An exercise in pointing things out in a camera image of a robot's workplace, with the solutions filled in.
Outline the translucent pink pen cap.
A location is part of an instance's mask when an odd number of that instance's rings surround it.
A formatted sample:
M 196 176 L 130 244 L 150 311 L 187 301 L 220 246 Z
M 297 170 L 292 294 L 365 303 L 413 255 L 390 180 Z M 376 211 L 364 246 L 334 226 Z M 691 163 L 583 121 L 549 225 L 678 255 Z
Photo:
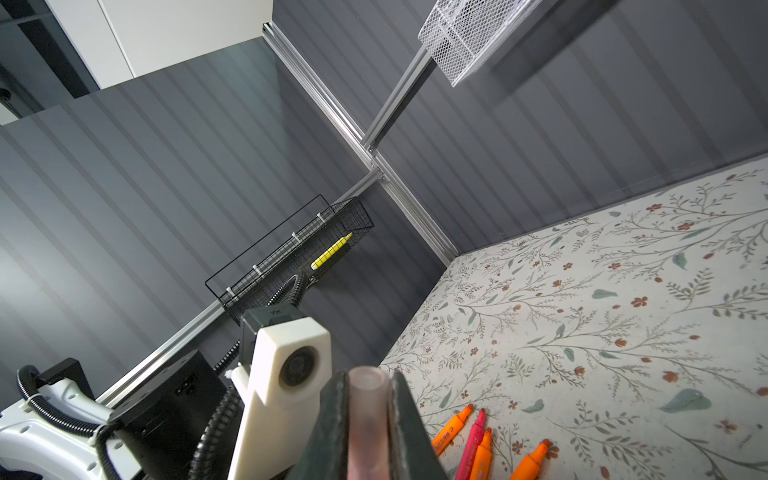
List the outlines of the translucent pink pen cap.
M 390 377 L 372 366 L 349 371 L 348 479 L 389 479 Z

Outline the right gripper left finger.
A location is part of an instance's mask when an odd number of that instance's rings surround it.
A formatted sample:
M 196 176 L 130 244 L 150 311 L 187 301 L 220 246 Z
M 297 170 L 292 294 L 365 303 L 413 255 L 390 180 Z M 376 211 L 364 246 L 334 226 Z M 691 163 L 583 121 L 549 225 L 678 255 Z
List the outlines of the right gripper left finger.
M 348 474 L 349 375 L 332 375 L 320 393 L 320 410 L 306 448 L 287 480 L 345 480 Z

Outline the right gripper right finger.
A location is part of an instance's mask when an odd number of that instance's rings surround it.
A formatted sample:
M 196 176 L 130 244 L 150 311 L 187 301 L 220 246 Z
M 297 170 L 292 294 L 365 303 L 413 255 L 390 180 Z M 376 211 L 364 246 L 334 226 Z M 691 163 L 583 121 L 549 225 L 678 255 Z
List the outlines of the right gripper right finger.
M 391 377 L 387 409 L 390 478 L 446 480 L 410 387 L 399 371 Z

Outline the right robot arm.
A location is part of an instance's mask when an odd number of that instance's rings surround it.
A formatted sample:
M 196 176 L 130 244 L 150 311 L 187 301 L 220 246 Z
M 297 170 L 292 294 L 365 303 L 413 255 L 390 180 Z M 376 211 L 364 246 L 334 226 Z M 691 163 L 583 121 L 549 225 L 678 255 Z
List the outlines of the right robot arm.
M 311 318 L 260 331 L 223 380 L 198 351 L 109 409 L 74 359 L 17 372 L 1 414 L 4 467 L 57 479 L 442 479 L 401 373 L 332 369 Z

